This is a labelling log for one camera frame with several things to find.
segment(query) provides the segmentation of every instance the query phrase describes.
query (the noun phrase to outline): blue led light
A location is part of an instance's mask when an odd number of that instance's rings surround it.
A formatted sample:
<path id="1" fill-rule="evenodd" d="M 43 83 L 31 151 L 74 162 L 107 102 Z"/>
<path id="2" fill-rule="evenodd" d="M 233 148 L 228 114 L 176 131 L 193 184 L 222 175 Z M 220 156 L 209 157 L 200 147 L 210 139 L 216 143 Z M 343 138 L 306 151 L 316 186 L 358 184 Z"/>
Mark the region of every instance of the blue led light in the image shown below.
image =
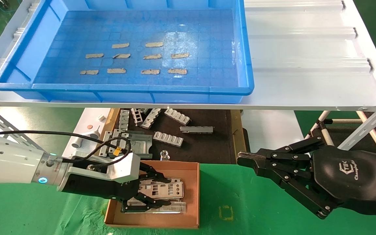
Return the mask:
<path id="1" fill-rule="evenodd" d="M 39 183 L 47 183 L 47 178 L 45 177 L 39 178 Z"/>

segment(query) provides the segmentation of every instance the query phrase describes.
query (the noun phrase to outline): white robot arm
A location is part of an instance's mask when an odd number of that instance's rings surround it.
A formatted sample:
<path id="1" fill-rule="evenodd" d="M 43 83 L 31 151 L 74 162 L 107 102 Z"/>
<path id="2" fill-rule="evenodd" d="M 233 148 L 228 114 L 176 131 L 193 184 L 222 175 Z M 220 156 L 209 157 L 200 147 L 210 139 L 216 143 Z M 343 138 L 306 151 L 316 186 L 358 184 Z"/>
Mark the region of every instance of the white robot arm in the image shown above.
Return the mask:
<path id="1" fill-rule="evenodd" d="M 147 174 L 139 175 L 139 170 Z M 61 192 L 116 199 L 123 205 L 133 197 L 146 204 L 122 207 L 123 212 L 146 211 L 170 203 L 138 192 L 140 180 L 170 182 L 132 152 L 116 159 L 96 156 L 64 159 L 0 137 L 0 183 L 55 185 Z"/>

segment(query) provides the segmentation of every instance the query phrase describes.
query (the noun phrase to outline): white metal shelf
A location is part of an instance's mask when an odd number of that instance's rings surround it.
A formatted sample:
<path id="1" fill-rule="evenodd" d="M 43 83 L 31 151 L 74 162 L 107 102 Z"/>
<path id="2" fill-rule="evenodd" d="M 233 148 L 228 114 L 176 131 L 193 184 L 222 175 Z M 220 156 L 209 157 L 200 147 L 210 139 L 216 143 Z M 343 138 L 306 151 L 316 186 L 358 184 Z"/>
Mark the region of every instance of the white metal shelf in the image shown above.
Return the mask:
<path id="1" fill-rule="evenodd" d="M 1 35 L 0 64 L 32 3 L 21 3 Z M 45 102 L 0 92 L 0 106 L 376 111 L 376 49 L 352 0 L 245 0 L 245 7 L 255 90 L 240 104 Z"/>

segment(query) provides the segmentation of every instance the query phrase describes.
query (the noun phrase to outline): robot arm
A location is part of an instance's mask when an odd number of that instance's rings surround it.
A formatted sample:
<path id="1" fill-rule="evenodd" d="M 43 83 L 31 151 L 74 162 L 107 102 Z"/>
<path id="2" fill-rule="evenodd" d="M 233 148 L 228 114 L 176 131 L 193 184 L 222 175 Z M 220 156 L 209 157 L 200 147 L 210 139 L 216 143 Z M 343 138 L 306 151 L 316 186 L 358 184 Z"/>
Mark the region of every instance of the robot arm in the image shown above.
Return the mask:
<path id="1" fill-rule="evenodd" d="M 140 157 L 134 153 L 129 153 L 117 163 L 93 167 L 116 159 L 90 157 L 73 161 L 0 137 L 0 183 L 34 182 L 58 186 L 57 190 L 61 192 L 115 199 L 126 205 L 122 207 L 123 212 L 143 212 L 170 205 L 170 201 L 152 199 L 139 192 L 141 180 L 163 183 L 170 180 L 140 162 Z M 127 200 L 133 197 L 145 205 L 127 206 Z"/>
<path id="2" fill-rule="evenodd" d="M 240 152 L 237 163 L 273 180 L 320 219 L 337 207 L 376 215 L 376 154 L 340 150 L 320 139 Z"/>

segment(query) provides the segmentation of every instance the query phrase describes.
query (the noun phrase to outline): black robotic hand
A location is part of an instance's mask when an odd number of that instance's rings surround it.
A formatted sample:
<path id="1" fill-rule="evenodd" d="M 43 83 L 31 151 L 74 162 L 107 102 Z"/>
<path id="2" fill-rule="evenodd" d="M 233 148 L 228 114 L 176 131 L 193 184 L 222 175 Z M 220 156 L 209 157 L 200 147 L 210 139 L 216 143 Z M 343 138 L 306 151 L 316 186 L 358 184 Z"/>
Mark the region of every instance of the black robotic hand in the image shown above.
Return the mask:
<path id="1" fill-rule="evenodd" d="M 320 219 L 337 207 L 376 215 L 376 153 L 340 150 L 313 137 L 277 150 L 240 152 L 237 164 L 273 180 Z"/>

